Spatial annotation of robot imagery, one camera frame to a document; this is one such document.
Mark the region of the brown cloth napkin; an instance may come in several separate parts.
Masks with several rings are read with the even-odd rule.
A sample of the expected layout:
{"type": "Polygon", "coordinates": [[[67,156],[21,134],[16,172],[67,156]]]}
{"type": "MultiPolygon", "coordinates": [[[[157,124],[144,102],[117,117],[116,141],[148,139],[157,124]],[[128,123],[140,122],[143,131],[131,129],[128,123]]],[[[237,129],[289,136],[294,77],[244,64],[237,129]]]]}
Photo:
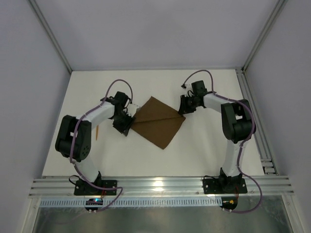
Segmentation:
{"type": "Polygon", "coordinates": [[[154,97],[135,114],[131,129],[149,142],[165,149],[179,131],[185,117],[154,97]]]}

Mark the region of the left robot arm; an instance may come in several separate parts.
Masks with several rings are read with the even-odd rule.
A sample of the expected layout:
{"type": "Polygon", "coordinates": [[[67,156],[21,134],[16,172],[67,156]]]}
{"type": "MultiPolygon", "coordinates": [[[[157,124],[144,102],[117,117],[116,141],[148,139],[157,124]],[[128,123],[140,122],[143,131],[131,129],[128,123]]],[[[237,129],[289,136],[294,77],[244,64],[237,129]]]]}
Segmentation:
{"type": "Polygon", "coordinates": [[[116,184],[103,186],[102,175],[95,168],[90,158],[92,131],[106,120],[112,120],[113,128],[127,136],[135,121],[133,114],[128,112],[132,104],[123,92],[117,92],[113,97],[105,97],[102,102],[81,116],[66,115],[62,118],[56,138],[55,149],[63,157],[68,158],[79,175],[76,189],[85,188],[102,191],[118,190],[116,184]]]}

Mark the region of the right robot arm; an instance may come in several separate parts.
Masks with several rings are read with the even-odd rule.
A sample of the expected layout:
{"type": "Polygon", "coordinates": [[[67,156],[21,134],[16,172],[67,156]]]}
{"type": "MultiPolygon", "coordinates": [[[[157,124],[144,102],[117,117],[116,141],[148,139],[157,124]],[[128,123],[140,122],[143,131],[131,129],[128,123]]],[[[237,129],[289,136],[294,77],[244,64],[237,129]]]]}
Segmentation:
{"type": "Polygon", "coordinates": [[[255,120],[248,100],[225,98],[208,91],[203,81],[191,84],[180,96],[180,115],[190,114],[198,107],[213,109],[221,114],[222,131],[227,139],[225,161],[218,177],[204,176],[205,194],[246,194],[247,188],[241,169],[247,142],[256,132],[255,120]]]}

